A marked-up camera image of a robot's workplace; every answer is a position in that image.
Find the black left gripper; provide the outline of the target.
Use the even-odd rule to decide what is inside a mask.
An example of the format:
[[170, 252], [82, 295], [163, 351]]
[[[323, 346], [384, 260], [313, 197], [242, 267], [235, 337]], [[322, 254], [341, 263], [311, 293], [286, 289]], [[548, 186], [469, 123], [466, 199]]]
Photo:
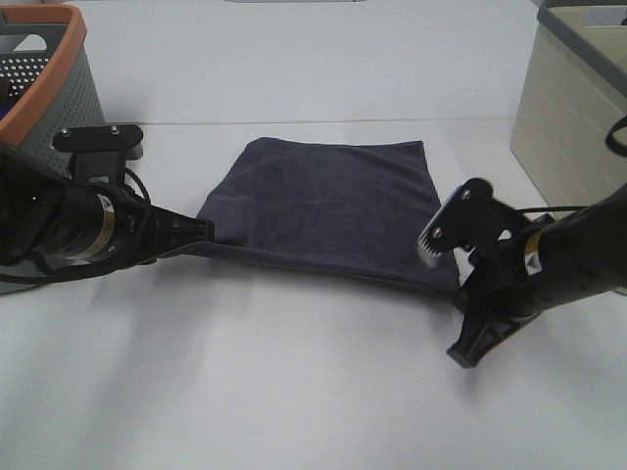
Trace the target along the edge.
[[177, 256], [215, 239], [215, 224], [211, 220], [154, 208], [146, 196], [99, 193], [98, 197], [103, 206], [103, 222], [95, 241], [96, 262], [131, 267], [151, 259]]

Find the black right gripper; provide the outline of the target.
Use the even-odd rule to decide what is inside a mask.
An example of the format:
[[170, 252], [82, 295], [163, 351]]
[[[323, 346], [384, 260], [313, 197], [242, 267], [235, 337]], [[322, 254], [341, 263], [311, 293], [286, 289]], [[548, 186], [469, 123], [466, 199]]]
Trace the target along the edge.
[[554, 218], [488, 214], [463, 239], [473, 270], [454, 298], [464, 315], [457, 341], [447, 355], [460, 367], [476, 367], [496, 346], [554, 305], [544, 275], [548, 266], [528, 268], [539, 253], [542, 232]]

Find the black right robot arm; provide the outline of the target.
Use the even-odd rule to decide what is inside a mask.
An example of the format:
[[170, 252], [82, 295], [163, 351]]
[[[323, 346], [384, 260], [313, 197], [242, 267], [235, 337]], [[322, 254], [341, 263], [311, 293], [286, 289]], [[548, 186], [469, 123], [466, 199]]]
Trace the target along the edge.
[[471, 368], [545, 311], [626, 285], [626, 190], [560, 220], [540, 217], [477, 246], [454, 299], [463, 322], [448, 355]]

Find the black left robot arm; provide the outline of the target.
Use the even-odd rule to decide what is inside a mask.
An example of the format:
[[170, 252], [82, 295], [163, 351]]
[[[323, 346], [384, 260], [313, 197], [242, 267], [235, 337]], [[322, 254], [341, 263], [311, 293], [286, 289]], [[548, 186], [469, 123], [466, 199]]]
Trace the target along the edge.
[[212, 221], [153, 205], [127, 155], [74, 151], [63, 176], [2, 147], [2, 294], [101, 277], [214, 241]]

